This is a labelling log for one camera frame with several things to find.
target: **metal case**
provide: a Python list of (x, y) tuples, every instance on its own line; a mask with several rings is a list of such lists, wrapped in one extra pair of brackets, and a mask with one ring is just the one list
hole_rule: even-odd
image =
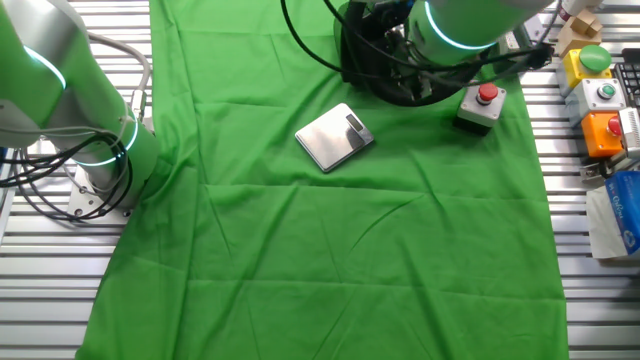
[(296, 133), (322, 171), (328, 172), (373, 141), (373, 135), (346, 104), (340, 104)]

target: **green cloth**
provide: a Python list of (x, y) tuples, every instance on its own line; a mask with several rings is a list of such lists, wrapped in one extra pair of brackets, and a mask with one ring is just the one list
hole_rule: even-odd
[[(337, 63), (321, 1), (290, 0)], [(567, 359), (565, 299), (516, 79), (486, 137), (462, 93), (406, 109), (342, 83), (277, 0), (152, 0), (161, 160), (78, 359)], [(297, 130), (346, 102), (376, 137), (329, 174)]]

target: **orange button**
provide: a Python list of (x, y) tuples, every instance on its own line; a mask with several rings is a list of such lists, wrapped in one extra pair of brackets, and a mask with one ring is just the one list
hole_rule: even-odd
[(616, 130), (620, 132), (620, 122), (616, 111), (591, 112), (585, 116), (582, 119), (582, 131), (589, 156), (592, 158), (610, 157), (622, 151), (622, 143), (620, 136), (615, 134)]

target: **small metallic device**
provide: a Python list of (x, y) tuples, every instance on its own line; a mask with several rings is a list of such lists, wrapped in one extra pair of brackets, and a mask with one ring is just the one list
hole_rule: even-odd
[(622, 127), (622, 143), (627, 156), (640, 159), (640, 116), (638, 109), (626, 108), (620, 110), (620, 125)]
[(296, 133), (296, 139), (329, 172), (373, 141), (369, 129), (346, 104), (340, 104)]

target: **cardboard box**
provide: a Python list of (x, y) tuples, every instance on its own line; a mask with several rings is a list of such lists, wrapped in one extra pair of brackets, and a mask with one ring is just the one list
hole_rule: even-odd
[(562, 27), (558, 34), (558, 44), (556, 45), (556, 51), (561, 58), (564, 58), (570, 50), (582, 49), (587, 45), (600, 45), (602, 43), (602, 33), (599, 32), (596, 36), (587, 36), (578, 34), (573, 31), (571, 25), (575, 18), (569, 19), (567, 23)]
[(585, 35), (590, 37), (595, 37), (596, 35), (602, 32), (602, 28), (603, 26), (600, 23), (600, 20), (596, 19), (596, 21), (594, 21), (593, 24), (589, 26), (589, 28), (587, 29), (587, 33)]
[(573, 21), (571, 21), (571, 28), (578, 34), (585, 35), (591, 27), (591, 24), (596, 20), (598, 20), (598, 18), (596, 18), (591, 11), (584, 9), (573, 18)]

